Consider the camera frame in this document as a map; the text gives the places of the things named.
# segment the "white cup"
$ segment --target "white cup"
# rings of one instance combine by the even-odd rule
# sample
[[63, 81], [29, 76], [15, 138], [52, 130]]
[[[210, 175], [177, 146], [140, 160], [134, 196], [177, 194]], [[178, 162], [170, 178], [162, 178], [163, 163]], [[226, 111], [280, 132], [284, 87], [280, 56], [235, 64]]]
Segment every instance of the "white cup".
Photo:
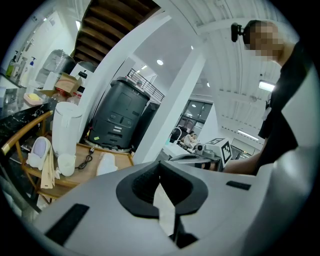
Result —
[[71, 176], [75, 172], [76, 156], [71, 154], [61, 154], [58, 157], [58, 167], [61, 174]]

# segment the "white desk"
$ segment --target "white desk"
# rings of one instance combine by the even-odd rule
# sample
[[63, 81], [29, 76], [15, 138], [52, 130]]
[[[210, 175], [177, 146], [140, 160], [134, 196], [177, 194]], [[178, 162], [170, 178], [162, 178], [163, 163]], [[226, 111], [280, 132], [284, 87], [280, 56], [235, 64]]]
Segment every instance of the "white desk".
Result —
[[190, 154], [188, 151], [184, 150], [182, 147], [178, 146], [176, 143], [169, 143], [169, 145], [163, 146], [163, 152], [172, 158], [184, 154]]

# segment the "window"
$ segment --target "window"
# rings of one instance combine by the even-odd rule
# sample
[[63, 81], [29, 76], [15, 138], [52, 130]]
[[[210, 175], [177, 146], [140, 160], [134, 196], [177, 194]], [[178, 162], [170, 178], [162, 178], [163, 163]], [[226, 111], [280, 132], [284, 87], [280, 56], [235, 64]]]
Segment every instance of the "window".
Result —
[[187, 131], [194, 131], [200, 134], [210, 113], [212, 104], [200, 101], [189, 100], [180, 116], [177, 126], [187, 128]]
[[210, 113], [210, 110], [211, 110], [211, 107], [212, 105], [211, 104], [204, 104], [201, 108], [201, 114], [199, 115], [199, 119], [200, 120], [203, 120], [203, 121], [206, 121], [208, 116], [209, 116], [209, 113]]
[[184, 114], [187, 117], [197, 119], [201, 114], [203, 103], [198, 101], [190, 101], [188, 107], [186, 108]]

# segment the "white container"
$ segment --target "white container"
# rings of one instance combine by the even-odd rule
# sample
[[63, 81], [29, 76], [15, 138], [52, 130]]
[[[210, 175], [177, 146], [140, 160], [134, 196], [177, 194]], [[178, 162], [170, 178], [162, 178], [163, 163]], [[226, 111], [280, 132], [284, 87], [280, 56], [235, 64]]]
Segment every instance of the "white container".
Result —
[[62, 175], [69, 177], [75, 172], [76, 156], [61, 154], [58, 157], [58, 167]]
[[56, 105], [52, 126], [52, 147], [56, 157], [76, 154], [81, 117], [82, 112], [75, 104], [59, 102]]
[[60, 77], [60, 74], [50, 72], [47, 79], [45, 80], [43, 90], [53, 90], [55, 88], [56, 82]]

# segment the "white robot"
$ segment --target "white robot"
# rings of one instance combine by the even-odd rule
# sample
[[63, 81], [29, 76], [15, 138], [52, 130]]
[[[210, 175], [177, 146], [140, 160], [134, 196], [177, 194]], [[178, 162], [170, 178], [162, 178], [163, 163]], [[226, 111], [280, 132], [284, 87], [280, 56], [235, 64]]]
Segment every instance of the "white robot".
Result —
[[[257, 176], [208, 171], [179, 161], [143, 163], [77, 186], [38, 216], [33, 232], [60, 255], [256, 255], [288, 228], [313, 188], [319, 94], [312, 68], [282, 110], [298, 147], [263, 165]], [[224, 140], [206, 143], [197, 156], [207, 154], [209, 159], [215, 153], [209, 157], [220, 158], [224, 166], [230, 147], [219, 143]], [[171, 236], [160, 227], [159, 210], [152, 204], [159, 183], [175, 206]]]

